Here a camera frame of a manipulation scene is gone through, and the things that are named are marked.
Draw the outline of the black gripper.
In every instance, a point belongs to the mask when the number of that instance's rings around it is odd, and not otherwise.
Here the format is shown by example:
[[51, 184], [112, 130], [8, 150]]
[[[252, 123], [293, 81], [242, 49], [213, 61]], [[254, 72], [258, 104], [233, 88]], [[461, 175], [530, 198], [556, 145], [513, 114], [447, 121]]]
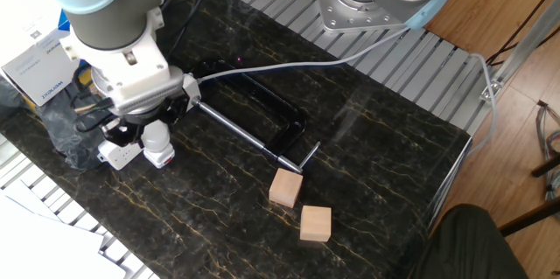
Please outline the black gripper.
[[105, 122], [101, 126], [104, 138], [120, 147], [129, 144], [138, 144], [144, 147], [141, 136], [144, 133], [144, 125], [148, 125], [156, 120], [161, 120], [168, 125], [176, 124], [186, 113], [190, 97], [181, 94], [172, 98], [165, 99], [160, 107], [138, 114], [128, 114], [124, 117], [117, 117], [110, 122]]

